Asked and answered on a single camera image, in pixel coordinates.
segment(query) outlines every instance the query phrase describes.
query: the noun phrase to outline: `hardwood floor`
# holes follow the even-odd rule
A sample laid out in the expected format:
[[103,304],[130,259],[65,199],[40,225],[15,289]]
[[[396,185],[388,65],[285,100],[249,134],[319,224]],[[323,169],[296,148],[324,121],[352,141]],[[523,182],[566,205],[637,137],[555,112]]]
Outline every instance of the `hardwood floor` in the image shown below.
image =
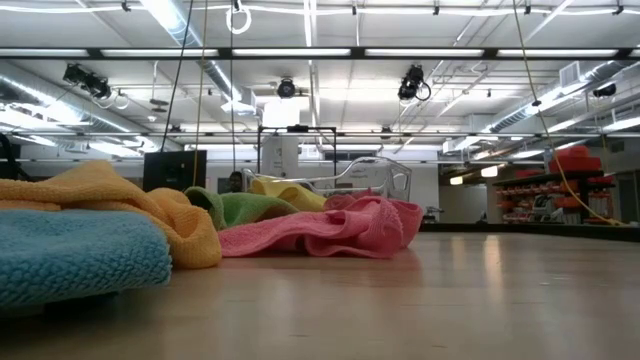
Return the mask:
[[420,234],[393,260],[225,259],[59,319],[0,359],[637,359],[640,246]]

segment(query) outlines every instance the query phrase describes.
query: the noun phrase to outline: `green towel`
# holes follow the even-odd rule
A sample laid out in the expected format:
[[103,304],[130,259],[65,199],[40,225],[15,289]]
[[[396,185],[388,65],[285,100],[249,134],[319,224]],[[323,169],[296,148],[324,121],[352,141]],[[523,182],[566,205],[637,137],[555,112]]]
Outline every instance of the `green towel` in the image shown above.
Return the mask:
[[188,188],[184,193],[192,205],[209,212],[218,231],[298,212],[288,202],[271,196],[249,193],[219,195],[197,186]]

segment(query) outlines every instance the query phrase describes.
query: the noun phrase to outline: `microfiber cloth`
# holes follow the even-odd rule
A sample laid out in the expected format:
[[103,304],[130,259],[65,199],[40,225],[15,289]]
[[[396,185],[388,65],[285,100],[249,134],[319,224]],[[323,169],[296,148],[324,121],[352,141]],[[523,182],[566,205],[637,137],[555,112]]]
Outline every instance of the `microfiber cloth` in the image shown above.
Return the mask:
[[322,211],[324,197],[292,182],[274,182],[269,178],[259,178],[251,182],[249,192],[282,199],[300,211]]
[[206,211],[191,205],[179,191],[161,188],[145,193],[106,161],[90,161],[37,183],[0,180],[2,208],[137,212],[165,232],[174,266],[205,268],[221,258],[218,235]]
[[416,204],[378,196],[348,204],[344,199],[336,201],[339,210],[302,212],[221,231],[222,255],[276,250],[386,259],[406,248],[420,228],[422,209]]
[[248,193],[214,194],[201,187],[185,192],[193,205],[209,212],[216,230],[295,214],[298,210],[288,202],[265,195]]
[[165,234],[123,211],[0,210],[0,308],[166,284]]

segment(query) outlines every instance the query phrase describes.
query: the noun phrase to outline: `pink towel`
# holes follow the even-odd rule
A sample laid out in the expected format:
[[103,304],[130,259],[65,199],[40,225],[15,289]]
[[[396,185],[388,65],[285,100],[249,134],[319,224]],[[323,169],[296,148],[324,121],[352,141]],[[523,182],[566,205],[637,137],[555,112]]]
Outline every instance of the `pink towel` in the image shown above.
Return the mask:
[[422,220],[418,205],[377,196],[356,197],[333,196],[324,213],[302,212],[221,231],[222,256],[269,249],[385,259],[409,245]]

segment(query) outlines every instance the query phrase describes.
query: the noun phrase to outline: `blue towel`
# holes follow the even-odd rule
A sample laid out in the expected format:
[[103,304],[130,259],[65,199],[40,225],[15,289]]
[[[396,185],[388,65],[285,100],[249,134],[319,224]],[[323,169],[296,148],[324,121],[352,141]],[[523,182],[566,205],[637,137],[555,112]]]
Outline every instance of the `blue towel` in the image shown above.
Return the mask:
[[0,210],[0,307],[166,284],[166,236],[123,211]]

